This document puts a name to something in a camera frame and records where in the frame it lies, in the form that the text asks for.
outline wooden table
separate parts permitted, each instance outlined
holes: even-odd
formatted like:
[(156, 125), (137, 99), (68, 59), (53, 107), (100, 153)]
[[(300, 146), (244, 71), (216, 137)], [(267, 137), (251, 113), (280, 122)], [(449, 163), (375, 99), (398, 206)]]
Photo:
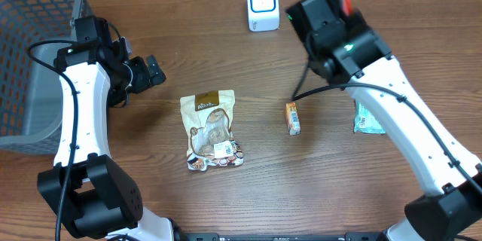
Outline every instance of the wooden table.
[[(144, 204), (185, 231), (323, 234), (383, 230), (422, 193), (388, 136), (352, 132), (353, 101), (340, 91), (298, 103), (289, 136), (285, 103), (306, 53), (288, 20), (251, 33), (246, 0), (89, 0), (97, 16), (154, 54), (165, 84), (110, 110), (112, 157)], [(298, 0), (280, 0), (286, 8)], [(392, 46), (418, 93), (466, 148), (482, 157), (482, 0), (355, 0)], [(311, 73), (308, 90), (325, 82)], [(191, 172), (179, 98), (236, 94), (233, 131), (246, 162)], [(53, 156), (0, 156), (0, 239), (52, 240), (55, 216), (36, 189)], [(482, 224), (464, 234), (482, 238)], [(63, 239), (71, 239), (66, 231)]]

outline green indicator light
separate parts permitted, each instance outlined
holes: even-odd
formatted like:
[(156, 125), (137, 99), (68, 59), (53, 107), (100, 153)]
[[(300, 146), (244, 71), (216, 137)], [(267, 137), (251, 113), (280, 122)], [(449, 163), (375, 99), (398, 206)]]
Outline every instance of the green indicator light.
[(353, 46), (355, 46), (355, 45), (353, 45), (353, 44), (347, 44), (347, 45), (345, 45), (345, 50), (347, 50), (347, 51), (352, 50), (352, 49), (353, 49)]

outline snack bag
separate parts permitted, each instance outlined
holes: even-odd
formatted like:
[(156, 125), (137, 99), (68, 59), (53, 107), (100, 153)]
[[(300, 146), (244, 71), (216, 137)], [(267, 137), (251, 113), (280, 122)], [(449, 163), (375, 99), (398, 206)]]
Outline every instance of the snack bag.
[(385, 130), (378, 120), (360, 102), (355, 101), (355, 126), (353, 132), (384, 134)]
[(188, 134), (188, 169), (239, 166), (243, 152), (231, 132), (234, 91), (219, 90), (182, 97), (182, 122)]

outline mesh basket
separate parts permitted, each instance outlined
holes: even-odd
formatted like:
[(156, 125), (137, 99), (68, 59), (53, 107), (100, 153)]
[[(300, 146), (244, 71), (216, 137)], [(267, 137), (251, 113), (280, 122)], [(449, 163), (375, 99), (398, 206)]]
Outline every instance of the mesh basket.
[[(56, 153), (62, 122), (58, 75), (31, 61), (26, 48), (49, 39), (75, 40), (71, 21), (91, 15), (86, 0), (0, 0), (0, 149)], [(66, 44), (33, 53), (53, 63)]]

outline white speaker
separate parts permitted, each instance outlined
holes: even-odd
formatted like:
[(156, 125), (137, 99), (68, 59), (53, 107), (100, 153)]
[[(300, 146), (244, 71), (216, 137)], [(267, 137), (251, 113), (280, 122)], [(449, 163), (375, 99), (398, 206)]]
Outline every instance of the white speaker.
[(248, 0), (248, 25), (253, 32), (278, 29), (278, 0)]

